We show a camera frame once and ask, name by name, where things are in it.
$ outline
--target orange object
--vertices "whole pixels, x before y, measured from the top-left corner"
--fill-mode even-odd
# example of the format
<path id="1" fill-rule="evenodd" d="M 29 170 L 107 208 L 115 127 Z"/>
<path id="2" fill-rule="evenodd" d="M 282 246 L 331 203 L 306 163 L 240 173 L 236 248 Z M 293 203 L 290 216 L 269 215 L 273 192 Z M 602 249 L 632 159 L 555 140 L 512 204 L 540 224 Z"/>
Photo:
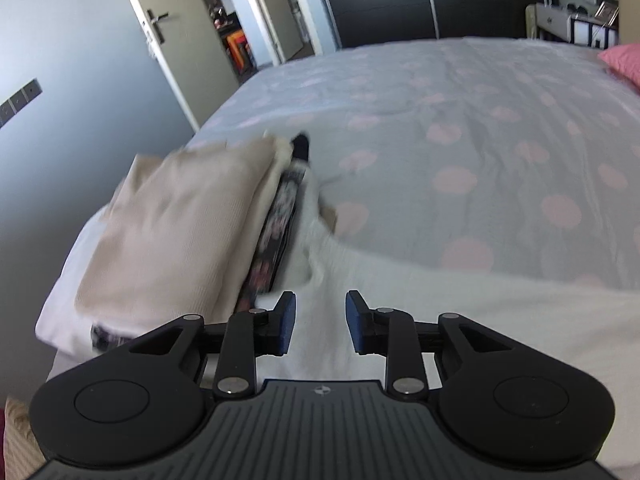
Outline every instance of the orange object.
<path id="1" fill-rule="evenodd" d="M 238 45 L 243 43 L 246 43 L 246 36 L 242 30 L 233 32 L 226 37 L 226 44 L 228 44 L 231 56 L 234 58 L 240 71 L 244 68 L 244 59 L 242 58 L 242 54 L 240 54 Z"/>

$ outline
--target door handle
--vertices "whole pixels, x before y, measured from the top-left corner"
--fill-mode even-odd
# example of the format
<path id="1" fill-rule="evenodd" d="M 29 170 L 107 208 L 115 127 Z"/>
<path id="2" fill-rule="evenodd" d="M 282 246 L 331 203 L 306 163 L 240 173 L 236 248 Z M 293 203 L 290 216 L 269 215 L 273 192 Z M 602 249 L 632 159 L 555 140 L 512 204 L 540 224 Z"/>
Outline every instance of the door handle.
<path id="1" fill-rule="evenodd" d="M 158 42 L 160 44 L 163 44 L 164 43 L 164 36 L 162 35 L 162 31 L 160 30 L 160 27 L 158 26 L 158 22 L 160 20 L 164 20 L 165 18 L 168 18 L 169 17 L 169 13 L 165 12 L 164 14 L 160 14 L 160 16 L 155 16 L 151 9 L 147 9 L 146 10 L 146 15 L 149 17 L 149 25 L 151 25 L 154 28 L 154 32 L 156 33 L 156 36 L 158 37 Z"/>
<path id="2" fill-rule="evenodd" d="M 165 18 L 168 18 L 168 17 L 169 17 L 169 13 L 168 12 L 165 12 L 164 14 L 160 14 L 160 16 L 156 16 L 156 17 L 151 19 L 151 25 L 155 25 L 160 20 L 164 20 Z"/>

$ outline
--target folded clothes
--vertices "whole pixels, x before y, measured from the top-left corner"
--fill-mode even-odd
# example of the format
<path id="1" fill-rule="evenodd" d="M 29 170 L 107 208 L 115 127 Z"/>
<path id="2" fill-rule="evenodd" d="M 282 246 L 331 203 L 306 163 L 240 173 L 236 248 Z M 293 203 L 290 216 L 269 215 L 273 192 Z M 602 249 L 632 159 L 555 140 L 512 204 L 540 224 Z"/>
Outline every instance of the folded clothes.
<path id="1" fill-rule="evenodd" d="M 148 329 L 186 313 L 226 320 L 291 151 L 266 136 L 180 150 L 161 164 L 137 158 L 105 211 L 76 310 Z"/>
<path id="2" fill-rule="evenodd" d="M 290 167 L 282 173 L 275 198 L 262 226 L 257 247 L 255 248 L 255 232 L 250 233 L 251 241 L 245 241 L 247 247 L 255 248 L 255 253 L 239 294 L 238 282 L 231 283 L 230 279 L 227 281 L 228 278 L 225 277 L 223 289 L 226 287 L 233 291 L 229 300 L 238 298 L 235 311 L 250 309 L 255 306 L 255 300 L 259 294 L 264 294 L 271 290 L 287 248 L 298 189 L 305 171 L 306 166 L 293 161 Z M 218 303 L 217 312 L 233 310 L 231 304 L 220 304 L 222 303 L 220 300 Z M 117 348 L 131 341 L 133 337 L 133 334 L 127 331 L 123 332 L 118 328 L 106 328 L 100 324 L 94 324 L 91 327 L 91 343 L 94 350 L 98 352 L 106 352 Z"/>

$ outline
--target grooved black plate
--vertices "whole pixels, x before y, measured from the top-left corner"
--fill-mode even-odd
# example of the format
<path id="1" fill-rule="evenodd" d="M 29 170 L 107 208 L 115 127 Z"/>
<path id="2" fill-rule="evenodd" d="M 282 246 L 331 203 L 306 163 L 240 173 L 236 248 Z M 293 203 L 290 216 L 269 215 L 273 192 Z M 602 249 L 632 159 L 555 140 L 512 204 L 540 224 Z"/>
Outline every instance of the grooved black plate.
<path id="1" fill-rule="evenodd" d="M 388 398 L 377 381 L 269 381 L 221 404 L 201 433 L 155 462 L 81 470 L 50 462 L 42 480 L 605 480 L 596 463 L 554 472 L 486 464 L 458 449 L 421 404 Z"/>

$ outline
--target open door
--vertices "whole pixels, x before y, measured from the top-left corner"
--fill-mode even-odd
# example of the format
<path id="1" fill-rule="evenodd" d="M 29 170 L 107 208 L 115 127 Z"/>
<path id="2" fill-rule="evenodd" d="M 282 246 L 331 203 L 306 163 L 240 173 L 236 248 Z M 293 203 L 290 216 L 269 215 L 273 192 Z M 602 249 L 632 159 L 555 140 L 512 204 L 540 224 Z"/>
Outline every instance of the open door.
<path id="1" fill-rule="evenodd" d="M 291 59 L 302 47 L 298 24 L 288 0 L 258 0 L 267 22 L 271 39 L 281 62 Z"/>
<path id="2" fill-rule="evenodd" d="M 238 89 L 203 0 L 131 0 L 182 110 L 198 131 Z"/>

